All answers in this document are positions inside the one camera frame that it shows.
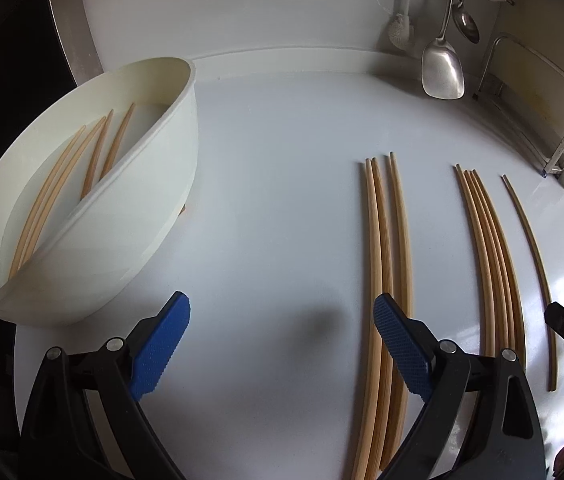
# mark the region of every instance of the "blue gripper pad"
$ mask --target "blue gripper pad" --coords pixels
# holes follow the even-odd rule
[[[397,313],[384,295],[376,298],[373,319],[389,354],[398,365],[409,391],[428,402],[433,393],[430,363],[420,346],[411,337],[402,313]]]
[[[133,362],[133,375],[128,387],[136,401],[155,390],[188,326],[190,314],[188,298],[182,293],[176,293],[171,298],[171,304],[167,303],[156,316],[156,325],[146,337],[142,348],[137,351]],[[137,327],[143,322],[151,321],[154,321],[154,318],[143,319]]]

